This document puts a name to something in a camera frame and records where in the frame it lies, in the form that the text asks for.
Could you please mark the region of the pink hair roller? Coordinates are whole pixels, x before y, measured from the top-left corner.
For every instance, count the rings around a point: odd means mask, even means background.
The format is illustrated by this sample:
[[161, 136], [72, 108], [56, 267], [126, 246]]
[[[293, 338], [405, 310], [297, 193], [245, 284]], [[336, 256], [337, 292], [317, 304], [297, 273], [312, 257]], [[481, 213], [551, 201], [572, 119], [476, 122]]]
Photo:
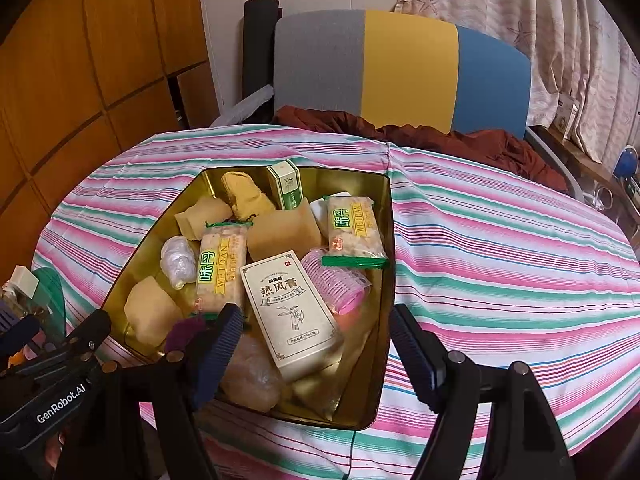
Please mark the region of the pink hair roller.
[[311, 249], [300, 263], [326, 306], [334, 314], [349, 314], [366, 300], [371, 282], [358, 270], [324, 266], [322, 257], [325, 253], [321, 248]]

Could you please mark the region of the white box on desk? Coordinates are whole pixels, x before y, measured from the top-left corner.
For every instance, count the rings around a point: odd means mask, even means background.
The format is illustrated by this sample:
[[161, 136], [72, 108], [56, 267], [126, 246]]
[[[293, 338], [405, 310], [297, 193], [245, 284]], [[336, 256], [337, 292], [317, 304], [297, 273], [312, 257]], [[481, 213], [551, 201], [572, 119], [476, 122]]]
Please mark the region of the white box on desk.
[[553, 125], [564, 140], [568, 140], [573, 133], [578, 114], [578, 102], [571, 93], [558, 95], [558, 107], [556, 108]]

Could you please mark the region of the green glass item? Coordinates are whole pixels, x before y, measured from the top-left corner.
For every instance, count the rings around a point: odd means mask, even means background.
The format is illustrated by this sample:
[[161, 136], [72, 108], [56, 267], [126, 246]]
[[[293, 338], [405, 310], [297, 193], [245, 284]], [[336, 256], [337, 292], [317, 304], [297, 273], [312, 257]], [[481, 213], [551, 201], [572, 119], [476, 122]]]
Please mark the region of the green glass item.
[[34, 275], [38, 278], [35, 303], [50, 310], [52, 326], [65, 336], [65, 299], [60, 274], [50, 266], [42, 266], [34, 271]]

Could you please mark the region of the patterned beige curtain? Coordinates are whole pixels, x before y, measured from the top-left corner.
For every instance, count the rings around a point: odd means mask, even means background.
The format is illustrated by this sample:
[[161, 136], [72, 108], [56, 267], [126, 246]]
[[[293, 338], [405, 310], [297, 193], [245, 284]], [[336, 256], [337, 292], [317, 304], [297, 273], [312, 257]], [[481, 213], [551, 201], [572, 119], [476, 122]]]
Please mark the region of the patterned beige curtain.
[[484, 32], [524, 53], [532, 66], [528, 124], [550, 126], [560, 97], [570, 96], [573, 139], [604, 168], [637, 144], [639, 61], [600, 0], [398, 0], [396, 9]]

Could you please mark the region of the white foam sponge block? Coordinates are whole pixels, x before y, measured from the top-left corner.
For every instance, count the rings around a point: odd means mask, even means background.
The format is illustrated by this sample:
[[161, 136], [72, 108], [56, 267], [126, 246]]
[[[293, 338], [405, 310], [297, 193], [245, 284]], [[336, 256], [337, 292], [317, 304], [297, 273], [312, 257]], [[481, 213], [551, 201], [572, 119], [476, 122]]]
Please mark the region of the white foam sponge block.
[[317, 226], [321, 232], [321, 235], [324, 238], [328, 237], [328, 201], [330, 197], [349, 197], [349, 192], [338, 192], [331, 195], [325, 195], [318, 200], [313, 200], [310, 204], [310, 210], [314, 215], [314, 220], [316, 220]]

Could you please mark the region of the yellow sock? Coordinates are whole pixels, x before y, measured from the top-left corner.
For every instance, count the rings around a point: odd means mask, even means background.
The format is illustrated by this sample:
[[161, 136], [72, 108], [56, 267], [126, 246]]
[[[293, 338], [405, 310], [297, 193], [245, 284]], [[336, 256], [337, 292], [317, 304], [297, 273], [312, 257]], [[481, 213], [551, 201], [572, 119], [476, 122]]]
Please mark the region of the yellow sock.
[[274, 203], [255, 184], [253, 178], [241, 171], [228, 171], [221, 177], [235, 218], [247, 221], [276, 210]]

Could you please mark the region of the yellow sponge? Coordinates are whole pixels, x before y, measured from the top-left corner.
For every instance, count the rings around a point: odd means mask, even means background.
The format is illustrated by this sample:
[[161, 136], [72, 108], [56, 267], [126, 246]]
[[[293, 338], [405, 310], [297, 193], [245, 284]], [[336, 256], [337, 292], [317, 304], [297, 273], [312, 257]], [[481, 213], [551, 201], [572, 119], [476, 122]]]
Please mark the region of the yellow sponge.
[[311, 249], [322, 245], [321, 232], [306, 198], [295, 209], [261, 214], [247, 231], [247, 250], [253, 261], [289, 250], [303, 259]]

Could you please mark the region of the white plastic bag ball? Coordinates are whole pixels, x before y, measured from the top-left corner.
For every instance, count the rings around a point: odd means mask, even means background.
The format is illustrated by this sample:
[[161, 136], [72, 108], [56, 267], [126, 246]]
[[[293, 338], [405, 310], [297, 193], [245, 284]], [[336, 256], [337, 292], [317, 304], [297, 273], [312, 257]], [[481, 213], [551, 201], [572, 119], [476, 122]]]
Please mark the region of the white plastic bag ball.
[[171, 237], [160, 250], [160, 268], [173, 289], [196, 282], [196, 255], [182, 235]]

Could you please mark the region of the rice snack packet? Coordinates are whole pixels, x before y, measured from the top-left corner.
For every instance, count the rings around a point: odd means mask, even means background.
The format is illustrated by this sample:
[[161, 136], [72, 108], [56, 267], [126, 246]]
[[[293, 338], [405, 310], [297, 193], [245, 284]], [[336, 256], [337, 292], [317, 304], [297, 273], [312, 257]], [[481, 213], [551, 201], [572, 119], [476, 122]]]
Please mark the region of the rice snack packet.
[[206, 226], [196, 269], [194, 311], [219, 313], [226, 304], [244, 310], [240, 270], [246, 263], [248, 222]]
[[330, 196], [326, 205], [328, 249], [322, 266], [382, 269], [387, 255], [368, 196]]

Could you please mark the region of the gold tin box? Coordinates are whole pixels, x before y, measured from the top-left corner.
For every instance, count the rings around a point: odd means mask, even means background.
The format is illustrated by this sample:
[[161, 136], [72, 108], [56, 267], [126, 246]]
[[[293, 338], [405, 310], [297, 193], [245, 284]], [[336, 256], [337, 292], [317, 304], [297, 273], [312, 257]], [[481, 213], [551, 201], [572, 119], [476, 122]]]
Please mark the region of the gold tin box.
[[232, 170], [207, 169], [146, 234], [105, 300], [114, 338], [148, 362], [180, 322], [237, 304], [248, 327], [224, 398], [271, 416], [363, 429], [380, 403], [394, 302], [390, 182], [300, 170], [303, 200], [228, 211]]

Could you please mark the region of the blue round object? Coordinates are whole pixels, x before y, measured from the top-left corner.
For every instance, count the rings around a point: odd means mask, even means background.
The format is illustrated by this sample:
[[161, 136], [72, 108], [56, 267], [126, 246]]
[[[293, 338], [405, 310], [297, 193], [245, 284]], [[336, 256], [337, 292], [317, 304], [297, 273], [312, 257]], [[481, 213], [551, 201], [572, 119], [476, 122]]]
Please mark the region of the blue round object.
[[639, 154], [632, 145], [625, 146], [618, 156], [613, 170], [613, 176], [617, 179], [628, 179], [633, 177], [639, 167]]

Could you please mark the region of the wooden side desk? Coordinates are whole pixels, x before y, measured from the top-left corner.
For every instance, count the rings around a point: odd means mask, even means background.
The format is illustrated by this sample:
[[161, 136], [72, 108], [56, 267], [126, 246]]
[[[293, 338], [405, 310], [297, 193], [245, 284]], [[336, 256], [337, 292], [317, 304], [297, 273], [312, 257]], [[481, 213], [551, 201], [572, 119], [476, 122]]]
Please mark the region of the wooden side desk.
[[620, 181], [602, 165], [591, 160], [572, 141], [565, 141], [553, 127], [529, 127], [525, 139], [548, 159], [551, 166], [562, 172], [566, 185], [575, 196], [576, 188], [580, 188], [588, 205], [596, 206], [600, 200], [606, 207], [603, 214], [620, 226], [632, 248], [639, 248], [639, 211]]

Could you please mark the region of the dark red blanket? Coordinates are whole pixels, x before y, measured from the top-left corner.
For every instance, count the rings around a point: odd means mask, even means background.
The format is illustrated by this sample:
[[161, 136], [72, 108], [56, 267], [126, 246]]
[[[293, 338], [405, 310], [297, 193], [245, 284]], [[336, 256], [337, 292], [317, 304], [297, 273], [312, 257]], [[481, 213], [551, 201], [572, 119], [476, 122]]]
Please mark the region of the dark red blanket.
[[559, 170], [545, 162], [526, 141], [502, 129], [484, 129], [471, 133], [442, 133], [430, 126], [386, 125], [375, 127], [364, 118], [338, 110], [307, 110], [285, 105], [274, 114], [279, 126], [321, 133], [346, 133], [362, 138], [390, 142], [401, 148], [450, 155], [479, 162], [567, 194], [570, 192]]

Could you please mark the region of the wooden wardrobe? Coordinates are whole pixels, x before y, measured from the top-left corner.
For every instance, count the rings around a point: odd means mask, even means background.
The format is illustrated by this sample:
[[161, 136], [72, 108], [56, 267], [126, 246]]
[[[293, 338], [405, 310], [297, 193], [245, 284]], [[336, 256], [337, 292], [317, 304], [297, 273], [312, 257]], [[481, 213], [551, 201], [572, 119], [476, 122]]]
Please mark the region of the wooden wardrobe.
[[90, 172], [218, 113], [200, 0], [1, 0], [2, 276]]

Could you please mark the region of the beige ointment box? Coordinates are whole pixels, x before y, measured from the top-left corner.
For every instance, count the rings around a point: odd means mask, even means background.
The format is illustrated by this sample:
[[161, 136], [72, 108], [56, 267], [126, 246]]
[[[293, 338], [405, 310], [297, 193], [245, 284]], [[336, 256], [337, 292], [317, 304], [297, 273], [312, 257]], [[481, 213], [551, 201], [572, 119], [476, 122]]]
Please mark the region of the beige ointment box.
[[341, 359], [342, 331], [295, 252], [242, 266], [241, 278], [285, 382], [296, 382]]

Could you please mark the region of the small green white box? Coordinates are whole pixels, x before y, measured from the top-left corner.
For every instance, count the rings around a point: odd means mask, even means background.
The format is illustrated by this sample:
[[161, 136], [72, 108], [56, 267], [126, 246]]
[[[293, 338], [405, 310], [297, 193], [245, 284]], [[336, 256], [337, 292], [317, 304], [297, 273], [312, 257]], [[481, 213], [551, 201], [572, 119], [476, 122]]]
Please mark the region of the small green white box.
[[271, 191], [282, 210], [296, 209], [303, 201], [304, 192], [299, 169], [285, 159], [267, 167]]

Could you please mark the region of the grey yellow blue chair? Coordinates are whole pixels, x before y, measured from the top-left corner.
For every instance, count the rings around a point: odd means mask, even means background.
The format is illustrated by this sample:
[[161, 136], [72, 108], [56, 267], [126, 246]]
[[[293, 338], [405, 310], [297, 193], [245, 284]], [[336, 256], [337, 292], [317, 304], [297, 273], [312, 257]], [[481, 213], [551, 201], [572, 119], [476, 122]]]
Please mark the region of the grey yellow blue chair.
[[378, 127], [504, 130], [559, 171], [570, 196], [584, 197], [526, 124], [528, 57], [482, 32], [384, 11], [283, 15], [278, 0], [247, 0], [242, 57], [242, 100], [254, 119], [292, 105], [349, 112]]

